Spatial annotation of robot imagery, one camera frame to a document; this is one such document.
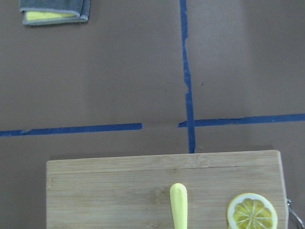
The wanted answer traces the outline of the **yellow plastic knife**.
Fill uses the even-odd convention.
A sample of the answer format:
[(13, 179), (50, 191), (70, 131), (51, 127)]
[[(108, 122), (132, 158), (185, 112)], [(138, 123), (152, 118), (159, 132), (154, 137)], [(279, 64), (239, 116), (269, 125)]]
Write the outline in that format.
[(170, 187), (170, 203), (175, 229), (188, 228), (188, 194), (185, 185), (175, 183)]

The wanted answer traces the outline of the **lemon slice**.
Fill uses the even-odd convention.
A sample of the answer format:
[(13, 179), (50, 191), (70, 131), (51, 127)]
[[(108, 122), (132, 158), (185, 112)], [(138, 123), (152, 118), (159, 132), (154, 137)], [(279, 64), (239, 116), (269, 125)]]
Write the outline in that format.
[(242, 193), (233, 198), (226, 216), (230, 229), (276, 229), (278, 226), (274, 206), (255, 193)]

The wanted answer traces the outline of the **bamboo cutting board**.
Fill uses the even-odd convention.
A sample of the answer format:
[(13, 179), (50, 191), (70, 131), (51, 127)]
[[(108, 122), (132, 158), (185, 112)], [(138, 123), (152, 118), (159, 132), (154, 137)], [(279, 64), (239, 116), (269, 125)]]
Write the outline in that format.
[(169, 189), (188, 194), (188, 228), (225, 229), (231, 200), (264, 196), (288, 227), (277, 150), (53, 160), (46, 165), (49, 229), (171, 229)]

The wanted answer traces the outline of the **yellow sponge cloth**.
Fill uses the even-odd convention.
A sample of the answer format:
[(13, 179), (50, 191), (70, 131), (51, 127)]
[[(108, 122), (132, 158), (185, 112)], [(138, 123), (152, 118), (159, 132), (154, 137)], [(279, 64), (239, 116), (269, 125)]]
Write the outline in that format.
[(46, 12), (46, 11), (28, 11), (25, 14), (25, 18), (28, 21), (53, 20), (53, 19), (70, 18), (74, 16), (75, 15), (72, 13), (58, 13), (58, 12)]

